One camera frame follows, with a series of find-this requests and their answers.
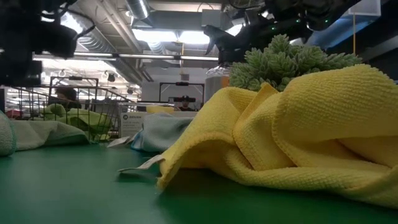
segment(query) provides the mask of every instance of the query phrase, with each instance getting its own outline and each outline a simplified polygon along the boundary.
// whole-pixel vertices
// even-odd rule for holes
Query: light blue towel
[[[131,143],[131,149],[146,152],[164,152],[185,131],[193,118],[176,118],[170,114],[147,115]]]
[[[0,156],[40,146],[88,144],[84,131],[58,121],[14,121],[0,111]]]

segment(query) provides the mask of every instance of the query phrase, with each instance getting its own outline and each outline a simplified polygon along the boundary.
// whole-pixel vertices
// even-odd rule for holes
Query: towel
[[[16,150],[41,146],[88,144],[84,131],[58,121],[11,121],[16,138]]]
[[[398,208],[398,86],[357,65],[295,78],[281,93],[224,88],[162,156],[161,189],[179,168],[207,168]]]
[[[9,156],[17,150],[17,139],[10,120],[2,111],[0,127],[0,157]]]
[[[164,152],[185,131],[193,118],[176,118],[170,114],[157,113],[145,116],[131,149],[146,152]]]
[[[59,121],[72,125],[83,130],[92,141],[109,139],[108,131],[112,126],[112,121],[106,114],[76,108],[66,112],[60,104],[48,105],[42,114],[44,119],[34,118],[34,120]]]
[[[169,106],[147,106],[148,113],[173,113],[174,108]]]
[[[85,133],[58,121],[14,121],[0,111],[0,156],[40,146],[87,144]]]

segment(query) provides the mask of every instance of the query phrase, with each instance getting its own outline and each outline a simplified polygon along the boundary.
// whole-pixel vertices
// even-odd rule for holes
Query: person
[[[81,104],[77,102],[77,91],[73,88],[59,87],[55,90],[57,98],[62,101],[56,102],[61,104],[65,109],[81,109]]]
[[[182,96],[182,106],[180,107],[181,111],[195,111],[194,109],[189,107],[189,96]]]

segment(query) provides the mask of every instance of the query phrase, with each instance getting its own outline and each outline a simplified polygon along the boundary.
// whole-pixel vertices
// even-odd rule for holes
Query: sign
[[[123,138],[137,134],[142,129],[142,123],[147,115],[148,113],[144,112],[121,113],[120,137]]]

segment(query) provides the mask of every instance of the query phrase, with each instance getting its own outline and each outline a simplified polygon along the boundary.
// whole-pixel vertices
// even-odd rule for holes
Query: green plant
[[[283,91],[295,77],[361,63],[353,54],[327,55],[316,46],[290,45],[286,35],[275,36],[262,52],[247,51],[245,59],[246,63],[233,63],[229,85],[252,91],[259,91],[264,82]]]

